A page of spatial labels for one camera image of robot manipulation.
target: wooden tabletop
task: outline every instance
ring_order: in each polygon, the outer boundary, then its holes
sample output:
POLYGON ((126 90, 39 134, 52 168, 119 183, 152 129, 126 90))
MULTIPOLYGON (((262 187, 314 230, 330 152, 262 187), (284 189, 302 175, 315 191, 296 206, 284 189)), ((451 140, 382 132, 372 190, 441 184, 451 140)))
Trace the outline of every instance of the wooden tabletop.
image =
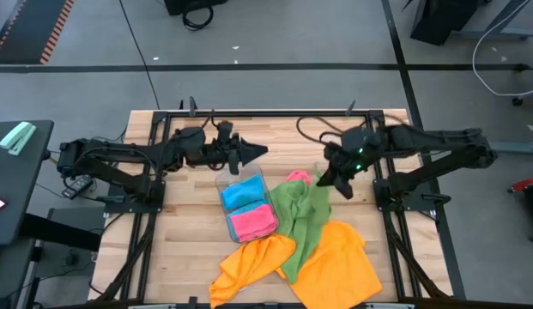
MULTIPOLYGON (((404 109, 386 109, 385 114, 408 121, 404 109)), ((148 144, 153 111, 133 111, 130 115, 125 142, 148 144)), ((360 123, 361 118, 328 117, 332 124, 347 129, 360 123)), ((295 129, 296 118, 218 118, 229 120, 234 129, 248 142, 267 145, 268 154, 255 160, 263 170, 268 187, 279 185, 293 170, 304 169, 313 175, 314 165, 323 162, 323 146, 307 141, 295 129)), ((172 131, 185 126, 201 125, 204 118, 176 118, 172 131)), ((301 128, 310 136, 319 136, 328 128, 318 121, 302 121, 301 128)), ((205 128, 207 140, 216 137, 216 129, 209 124, 205 128)), ((420 165, 418 157, 396 160, 396 169, 408 172, 420 165)), ((127 173, 138 174, 142 166, 122 164, 127 173)), ((387 175, 385 164, 383 174, 387 175)), ((184 167, 165 177, 167 182, 165 206, 159 214, 154 234, 145 303, 187 303, 190 296, 197 296, 200 303, 209 302, 209 284, 220 274, 219 263, 236 251, 238 244, 230 240, 223 216, 215 178, 218 172, 207 167, 184 167)), ((397 300, 390 255, 382 215, 377 211, 372 191, 375 178, 373 168, 358 173, 351 185, 354 198, 345 200, 335 189, 330 191, 331 219, 352 225, 366 241, 366 254, 377 272, 383 290, 371 301, 397 300)), ((416 260, 438 287, 451 294, 451 284, 445 266, 434 221, 425 216, 406 213, 416 260)), ((134 215, 125 214, 112 224, 102 238, 93 277, 93 286, 104 290, 118 273, 127 257, 130 231, 134 215)), ((142 230, 147 220, 142 220, 142 230)), ((402 267, 407 295, 411 295, 407 267, 402 267)), ((140 264, 133 271, 130 296, 136 296, 136 282, 140 264)), ((97 297, 92 290, 89 299, 97 297)), ((276 273, 252 284, 238 293, 233 302, 299 302, 291 288, 276 273)))

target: blue towel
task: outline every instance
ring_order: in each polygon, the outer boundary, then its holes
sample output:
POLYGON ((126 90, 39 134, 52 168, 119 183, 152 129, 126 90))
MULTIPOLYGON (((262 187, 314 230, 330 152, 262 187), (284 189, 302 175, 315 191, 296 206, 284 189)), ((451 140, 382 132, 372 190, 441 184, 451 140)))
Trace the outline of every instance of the blue towel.
POLYGON ((264 199, 263 180, 260 175, 255 175, 248 180, 228 186, 222 191, 221 195, 224 210, 238 209, 249 203, 264 199))
POLYGON ((234 210, 233 212, 231 212, 229 215, 227 215, 226 219, 227 219, 227 222, 228 222, 228 229, 230 230, 230 237, 232 237, 233 240, 239 242, 238 235, 236 235, 235 230, 233 229, 233 224, 232 224, 232 219, 231 219, 232 215, 242 214, 244 212, 247 212, 247 211, 250 211, 250 210, 254 210, 258 206, 261 206, 261 205, 264 205, 264 204, 267 204, 267 203, 268 202, 265 199, 262 199, 260 201, 256 201, 256 202, 247 204, 247 205, 245 205, 243 207, 240 207, 240 208, 234 210))

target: yellow towel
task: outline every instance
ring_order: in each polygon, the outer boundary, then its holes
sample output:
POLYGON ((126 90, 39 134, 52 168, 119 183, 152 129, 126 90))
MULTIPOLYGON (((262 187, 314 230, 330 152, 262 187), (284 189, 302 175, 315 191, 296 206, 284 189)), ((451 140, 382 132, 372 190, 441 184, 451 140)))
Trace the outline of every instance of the yellow towel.
MULTIPOLYGON (((330 221, 318 247, 300 269, 293 292, 308 309, 347 309, 382 286, 363 251, 365 241, 349 224, 330 221)), ((285 278, 281 268, 276 270, 285 278)))
POLYGON ((294 248, 294 240, 277 233, 243 244, 222 261, 221 275, 209 286, 211 308, 230 301, 241 288, 280 268, 294 248))

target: concrete floor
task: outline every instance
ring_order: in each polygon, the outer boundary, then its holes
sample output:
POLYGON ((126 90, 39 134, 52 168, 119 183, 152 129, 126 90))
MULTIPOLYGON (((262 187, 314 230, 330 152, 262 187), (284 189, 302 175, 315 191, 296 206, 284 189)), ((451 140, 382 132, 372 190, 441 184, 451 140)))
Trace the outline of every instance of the concrete floor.
MULTIPOLYGON (((230 0, 215 9, 210 27, 196 33, 168 16, 158 1, 124 0, 149 64, 396 62, 378 0, 230 0)), ((0 28, 14 2, 0 0, 0 28)), ((416 3, 402 11, 406 2, 390 0, 407 64, 469 64, 474 40, 450 38, 436 47, 410 39, 416 3)), ((485 27, 507 2, 481 8, 467 28, 485 27)), ((533 30, 533 2, 511 26, 533 30)), ((533 62, 533 39, 487 41, 478 57, 482 64, 533 62)), ((118 0, 76 2, 48 65, 121 64, 142 61, 118 0)), ((533 72, 482 75, 500 91, 533 88, 533 72)), ((398 71, 154 72, 151 77, 166 109, 177 108, 189 95, 200 108, 216 109, 346 107, 352 100, 356 108, 408 108, 398 71)), ((533 140, 533 99, 511 106, 509 98, 491 95, 471 71, 413 71, 410 77, 426 129, 481 127, 491 141, 533 140)), ((155 109, 142 72, 0 74, 0 120, 55 121, 50 149, 83 136, 118 136, 133 109, 155 109)), ((503 154, 488 170, 460 170, 439 179, 442 192, 453 198, 446 212, 471 300, 533 303, 533 244, 527 240, 533 221, 520 198, 506 193, 512 183, 531 176, 533 156, 503 154)), ((50 164, 44 164, 38 182, 62 189, 50 164)), ((98 192, 105 190, 100 184, 98 192)), ((30 211, 45 215, 50 207, 92 203, 66 201, 37 188, 30 211)), ((47 306, 81 303, 88 279, 42 282, 38 300, 47 306)))

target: towel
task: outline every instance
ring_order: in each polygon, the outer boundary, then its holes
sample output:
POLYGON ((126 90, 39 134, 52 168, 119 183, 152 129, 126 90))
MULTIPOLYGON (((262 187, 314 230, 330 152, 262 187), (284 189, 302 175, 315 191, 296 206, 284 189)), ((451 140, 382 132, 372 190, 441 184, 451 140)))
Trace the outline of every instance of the towel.
POLYGON ((287 179, 285 179, 285 182, 298 181, 298 180, 304 180, 304 182, 306 182, 307 185, 310 185, 312 183, 312 181, 310 180, 310 177, 308 177, 308 173, 302 170, 292 171, 287 177, 287 179))
POLYGON ((294 241, 280 234, 255 239, 221 263, 221 275, 209 286, 211 308, 230 301, 243 287, 278 269, 294 251, 294 241))
POLYGON ((226 211, 234 210, 264 199, 263 180, 255 175, 238 184, 228 186, 221 192, 222 205, 226 211))
MULTIPOLYGON (((347 309, 382 290, 364 251, 366 242, 348 223, 324 226, 316 251, 291 289, 309 309, 347 309)), ((276 270, 284 277, 282 270, 276 270)))
POLYGON ((266 203, 241 214, 230 214, 228 221, 232 223, 240 242, 266 236, 277 228, 277 219, 272 207, 266 203))
POLYGON ((239 207, 238 209, 234 210, 229 215, 227 215, 228 230, 230 231, 230 237, 232 238, 233 241, 240 242, 241 240, 239 240, 238 235, 233 230, 233 225, 232 225, 232 221, 230 220, 230 215, 242 214, 242 213, 244 213, 246 211, 254 210, 258 206, 264 205, 266 203, 268 203, 268 202, 265 199, 261 199, 259 201, 247 204, 247 205, 245 205, 243 207, 239 207))
POLYGON ((288 281, 295 283, 300 268, 318 245, 323 225, 329 220, 329 188, 292 181, 278 185, 270 197, 279 220, 276 233, 296 242, 293 255, 282 266, 288 281))

